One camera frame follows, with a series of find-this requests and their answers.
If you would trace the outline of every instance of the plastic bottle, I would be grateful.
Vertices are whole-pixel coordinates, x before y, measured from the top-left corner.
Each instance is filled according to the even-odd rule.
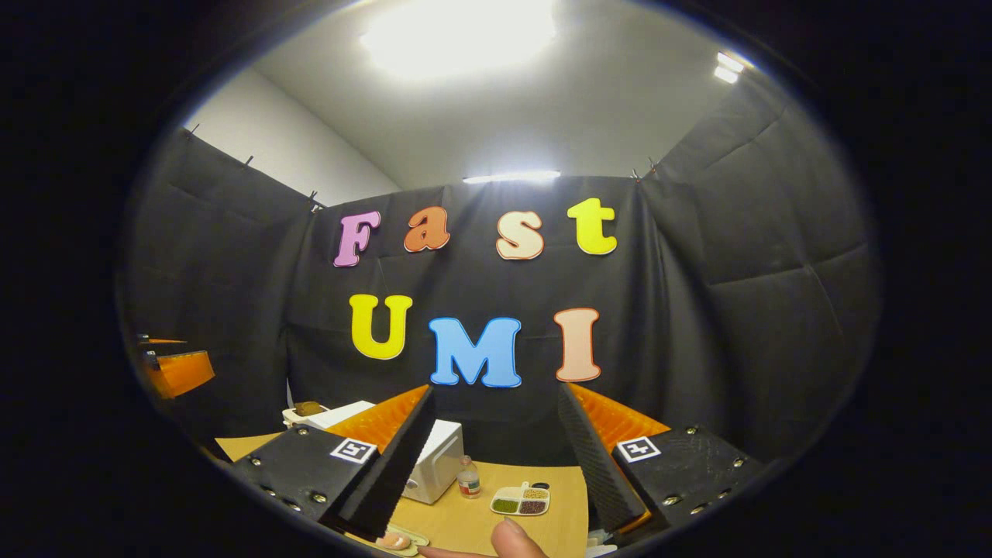
[[[472,458],[461,456],[461,471],[458,472],[458,491],[466,498],[478,498],[482,493],[479,484],[479,470]]]

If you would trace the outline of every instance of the white container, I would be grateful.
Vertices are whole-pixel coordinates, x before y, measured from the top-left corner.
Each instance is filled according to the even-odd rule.
[[[461,424],[435,420],[403,495],[423,503],[436,502],[461,471],[463,455]]]
[[[513,511],[499,511],[496,509],[497,500],[507,500],[515,502],[517,507]],[[525,513],[523,508],[527,505],[541,505],[541,511]],[[541,515],[548,511],[552,505],[552,494],[544,488],[531,488],[530,483],[524,482],[519,487],[503,487],[496,490],[493,499],[489,502],[489,509],[500,515]]]
[[[325,430],[350,418],[365,409],[375,405],[368,401],[356,401],[350,405],[328,409],[323,405],[323,412],[302,417],[294,412],[296,409],[283,411],[283,424],[290,428],[293,424],[307,424],[320,430]],[[423,503],[434,503],[451,483],[454,483],[458,472],[461,471],[461,456],[465,453],[461,441],[461,424],[446,420],[435,420],[431,434],[424,443],[417,464],[410,472],[407,486],[403,495]]]

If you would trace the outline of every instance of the table surface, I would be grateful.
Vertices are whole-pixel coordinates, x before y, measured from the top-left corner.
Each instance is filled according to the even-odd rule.
[[[236,461],[279,434],[249,438],[217,438],[221,449]],[[401,497],[391,523],[426,537],[432,547],[495,556],[489,536],[504,517],[489,509],[496,490],[523,482],[548,483],[551,502],[541,515],[510,515],[552,558],[580,558],[588,534],[588,500],[579,467],[518,467],[475,462],[481,494],[468,499],[452,483],[433,504]],[[350,538],[369,544],[351,535]]]

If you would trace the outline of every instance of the black fabric backdrop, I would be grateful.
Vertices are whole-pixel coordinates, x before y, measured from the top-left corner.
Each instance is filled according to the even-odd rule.
[[[614,208],[604,235],[618,240],[606,255],[589,255],[575,241],[575,220],[565,212],[587,198]],[[436,251],[408,252],[407,221],[420,209],[442,206],[451,239]],[[335,268],[343,215],[377,210],[382,224],[355,267]],[[511,210],[541,216],[544,252],[533,260],[508,261],[496,251],[496,221]],[[379,297],[373,337],[388,336],[382,301],[407,295],[407,344],[390,360],[368,358],[351,340],[351,295]],[[434,333],[428,322],[461,321],[473,342],[499,317],[519,320],[516,339],[519,387],[500,389],[476,381],[439,385],[441,418],[462,423],[465,450],[482,461],[570,465],[556,412],[555,372],[561,366],[556,312],[588,307],[599,311],[593,354],[602,374],[586,385],[658,415],[665,383],[664,340],[668,316],[662,262],[654,221],[633,181],[562,179],[554,186],[493,184],[403,192],[320,211],[311,225],[287,304],[286,335],[294,399],[343,405],[382,399],[429,383],[435,366]]]
[[[853,387],[880,312],[869,228],[838,150],[771,83],[745,74],[658,166],[635,183],[448,186],[309,212],[306,197],[178,134],[142,200],[128,272],[139,329],[210,350],[217,378],[177,400],[201,443],[281,428],[296,400],[378,402],[429,382],[433,318],[473,342],[494,318],[522,323],[523,384],[438,386],[442,418],[466,451],[508,464],[570,465],[555,414],[556,312],[594,308],[585,385],[673,426],[705,425],[762,460],[802,450]],[[618,247],[589,255],[565,212],[614,208]],[[451,240],[409,253],[414,212],[442,206]],[[382,224],[355,267],[335,268],[344,215]],[[533,210],[545,251],[507,261],[496,222]],[[413,298],[403,353],[368,358],[351,341],[348,298]]]
[[[172,402],[201,443],[282,427],[285,290],[310,217],[306,196],[184,131],[134,211],[126,315],[136,331],[206,349],[216,377]]]

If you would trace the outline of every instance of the white box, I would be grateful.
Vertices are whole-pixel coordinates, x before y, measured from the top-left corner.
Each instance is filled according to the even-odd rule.
[[[323,405],[323,412],[302,417],[296,409],[283,411],[283,424],[287,428],[294,424],[306,424],[320,430],[325,430],[342,420],[354,416],[375,405],[368,401],[356,401],[350,405],[328,409]],[[403,495],[423,503],[434,503],[461,471],[461,456],[465,454],[461,439],[461,424],[446,420],[435,420],[431,434],[424,443],[417,464],[410,473]]]
[[[423,503],[436,502],[457,478],[463,455],[461,424],[435,420],[403,495]]]

